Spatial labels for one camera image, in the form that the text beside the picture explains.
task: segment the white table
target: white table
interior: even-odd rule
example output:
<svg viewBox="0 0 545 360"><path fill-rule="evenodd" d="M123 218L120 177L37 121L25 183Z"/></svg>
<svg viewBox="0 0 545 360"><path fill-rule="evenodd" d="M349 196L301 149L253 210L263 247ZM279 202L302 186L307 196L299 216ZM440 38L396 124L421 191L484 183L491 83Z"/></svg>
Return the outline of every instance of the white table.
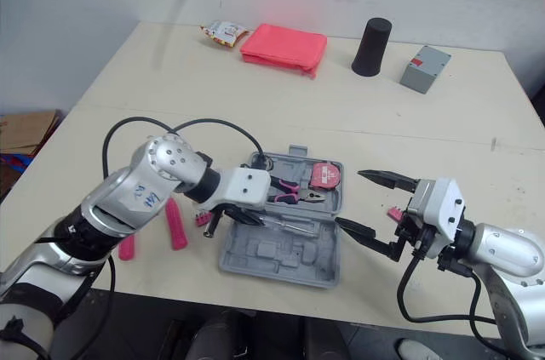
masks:
<svg viewBox="0 0 545 360"><path fill-rule="evenodd" d="M311 80L243 63L238 49L213 43L197 27L139 24L3 202L0 268L100 182L104 135L115 122L134 115L171 125L221 117L247 128L266 151L300 144L309 147L311 157L343 162L341 216L375 227L383 241L393 240L395 227L387 208L404 207L409 194L374 185L356 175L359 169L455 177L470 220L520 226L545 237L545 131L503 54L442 48L452 59L422 95L396 82L418 45L388 44L381 75L365 78L349 68L358 44L330 38L318 76ZM132 151L158 133L144 123L119 130L111 144L111 170L126 165ZM254 151L243 136L221 126L194 126L183 134L211 155L216 167L238 165ZM230 145L221 146L220 138ZM235 275L218 268L227 222L214 240L204 238L193 224L191 203L183 196L176 199L189 246L172 251L164 217L157 217L138 234L136 258L117 261L118 291L470 334L465 323L416 325L401 317L395 290L410 249L394 263L343 234L341 281L331 290ZM95 285L107 288L108 282L104 270ZM467 312L472 292L470 280L437 271L427 261L406 297L414 314ZM487 299L479 311L491 314ZM493 327L482 329L496 335Z"/></svg>

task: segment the tool case compartment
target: tool case compartment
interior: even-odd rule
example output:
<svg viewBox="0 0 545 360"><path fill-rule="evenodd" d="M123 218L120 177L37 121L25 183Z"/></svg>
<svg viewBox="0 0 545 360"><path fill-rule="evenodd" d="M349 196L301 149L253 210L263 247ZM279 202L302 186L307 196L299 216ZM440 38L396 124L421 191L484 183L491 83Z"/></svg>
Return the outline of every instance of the tool case compartment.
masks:
<svg viewBox="0 0 545 360"><path fill-rule="evenodd" d="M220 268L285 282L333 288L339 282L339 233L334 218L341 209L344 181L341 163L306 157L307 149L290 146L290 154L265 153L272 160L269 173L308 188L315 163L334 164L341 182L320 203L269 203L259 213L264 226L233 222L220 257ZM250 164L257 156L252 154ZM274 187L269 196L282 192Z"/></svg>

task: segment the wire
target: wire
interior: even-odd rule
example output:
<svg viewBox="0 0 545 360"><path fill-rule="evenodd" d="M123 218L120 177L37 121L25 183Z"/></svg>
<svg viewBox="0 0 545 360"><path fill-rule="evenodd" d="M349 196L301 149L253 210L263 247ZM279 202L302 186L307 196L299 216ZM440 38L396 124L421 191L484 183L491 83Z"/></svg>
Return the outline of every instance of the wire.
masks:
<svg viewBox="0 0 545 360"><path fill-rule="evenodd" d="M9 341L24 346L37 354L38 360L51 360L51 356L35 340L22 332L24 323L15 316L6 323L4 329L0 330L0 340Z"/></svg>
<svg viewBox="0 0 545 360"><path fill-rule="evenodd" d="M228 122L227 120L213 119L213 118L194 119L194 120L190 120L189 122L179 124L178 126L174 128L174 131L178 132L179 130L182 130L183 128L187 128L189 126L192 126L193 124L200 124L200 123L223 124L224 126L237 130L239 133L246 136L254 144L254 146L257 148L257 152L259 152L261 157L265 157L265 155L263 154L263 149L261 148L261 145L255 139L254 136L252 136L250 133L248 133L246 130L242 129L241 127L237 126L236 124Z"/></svg>
<svg viewBox="0 0 545 360"><path fill-rule="evenodd" d="M496 345L493 345L488 340L486 340L481 333L477 330L477 325L475 324L475 320L477 320L477 317L475 316L475 311L477 310L477 303L479 302L480 297L480 279L475 274L471 274L471 278L475 281L475 292L473 293L473 298L471 299L471 306L469 307L469 327L471 328L471 331L473 332L473 335L475 336L475 339L477 339L481 344L488 347L489 349L496 351L497 353L507 357L512 358L513 360L522 360L520 356L514 355L501 347L498 347Z"/></svg>
<svg viewBox="0 0 545 360"><path fill-rule="evenodd" d="M120 120L116 124L112 126L106 137L104 138L104 144L102 145L102 176L105 179L108 174L108 146L110 145L110 140L112 139L112 136L114 133L116 133L116 130L118 130L121 126L127 123L131 122L148 122L155 124L163 129L165 129L169 133L175 133L176 130L172 129L168 124L165 124L163 122L159 122L157 119L153 119L151 117L144 117L144 116L133 116L133 117L127 117L126 119Z"/></svg>
<svg viewBox="0 0 545 360"><path fill-rule="evenodd" d="M77 352L71 357L71 360L78 360L82 354L84 354L87 349L91 347L93 343L95 343L95 340L97 337L99 337L100 333L106 326L106 322L108 321L108 318L110 317L110 313L112 313L112 303L113 303L113 295L116 288L116 266L113 261L112 256L108 256L108 264L110 265L110 290L108 291L108 300L106 302L106 309L104 310L104 313L102 314L102 319L99 322L99 325L97 326L95 332L90 337L89 340L87 340L87 343L85 343Z"/></svg>
<svg viewBox="0 0 545 360"><path fill-rule="evenodd" d="M490 319L489 317L481 317L481 316L473 316L470 315L441 315L441 316L427 316L427 317L412 317L409 312L407 311L407 308L405 307L404 303L404 292L405 288L407 287L407 283L409 282L409 279L412 275L412 273L415 271L416 266L420 262L419 256L414 256L412 260L410 261L409 265L407 266L407 269L405 269L405 272L403 274L403 277L401 277L401 281L399 281L398 286L398 306L401 310L401 314L405 319L407 319L409 322L413 323L431 323L431 322L444 322L444 321L450 321L450 320L471 320L477 322L483 322L483 323L489 323L489 324L496 324L496 320Z"/></svg>

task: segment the pliers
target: pliers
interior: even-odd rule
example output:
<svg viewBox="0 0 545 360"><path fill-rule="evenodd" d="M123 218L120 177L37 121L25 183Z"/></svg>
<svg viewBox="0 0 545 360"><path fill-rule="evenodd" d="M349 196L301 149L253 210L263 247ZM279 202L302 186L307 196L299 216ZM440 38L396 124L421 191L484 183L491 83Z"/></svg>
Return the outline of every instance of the pliers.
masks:
<svg viewBox="0 0 545 360"><path fill-rule="evenodd" d="M271 176L271 186L278 188L280 191L285 192L285 194L269 196L267 199L269 203L297 204L300 201L307 203L322 203L325 201L324 194L309 190L308 188L301 189L301 186L297 183L282 180L273 175Z"/></svg>

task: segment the white wall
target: white wall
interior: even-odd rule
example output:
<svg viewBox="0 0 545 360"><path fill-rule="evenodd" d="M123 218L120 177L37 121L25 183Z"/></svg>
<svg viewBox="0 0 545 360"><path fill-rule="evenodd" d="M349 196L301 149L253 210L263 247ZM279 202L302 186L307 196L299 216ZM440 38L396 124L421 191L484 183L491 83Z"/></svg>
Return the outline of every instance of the white wall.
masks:
<svg viewBox="0 0 545 360"><path fill-rule="evenodd" d="M525 89L545 82L545 0L0 0L0 113L69 110L139 20L227 19L360 37L500 49Z"/></svg>

